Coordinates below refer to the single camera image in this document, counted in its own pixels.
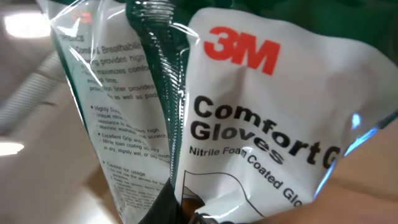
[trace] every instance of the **fluorescent light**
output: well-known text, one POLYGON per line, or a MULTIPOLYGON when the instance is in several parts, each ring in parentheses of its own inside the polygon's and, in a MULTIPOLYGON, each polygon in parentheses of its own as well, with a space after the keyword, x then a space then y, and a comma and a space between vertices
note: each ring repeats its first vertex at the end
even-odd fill
POLYGON ((18 142, 0 142, 0 156, 17 154, 24 148, 24 145, 18 142))
POLYGON ((17 38, 39 38, 50 35, 50 22, 40 12, 25 12, 4 17, 9 35, 17 38))

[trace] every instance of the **red 3m logo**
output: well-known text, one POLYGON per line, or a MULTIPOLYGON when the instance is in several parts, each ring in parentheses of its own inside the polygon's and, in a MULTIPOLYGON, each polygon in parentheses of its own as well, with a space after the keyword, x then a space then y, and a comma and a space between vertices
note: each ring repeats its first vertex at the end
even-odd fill
POLYGON ((214 27, 211 34, 226 34, 227 37, 220 37, 218 44, 223 46, 222 50, 216 50, 215 43, 205 41, 205 52, 214 60, 231 59, 232 63, 241 65, 247 54, 248 67, 257 69, 260 63, 265 60, 262 72, 272 75, 278 59, 280 44, 271 40, 265 40, 261 48, 256 52, 256 36, 247 33, 238 33, 228 27, 214 27))

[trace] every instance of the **transparent plastic packaging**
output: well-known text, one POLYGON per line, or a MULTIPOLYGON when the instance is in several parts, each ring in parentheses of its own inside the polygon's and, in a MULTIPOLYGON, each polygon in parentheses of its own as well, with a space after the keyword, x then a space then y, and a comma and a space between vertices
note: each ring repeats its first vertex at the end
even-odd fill
POLYGON ((310 203, 397 116, 397 3, 39 3, 125 223, 310 203))

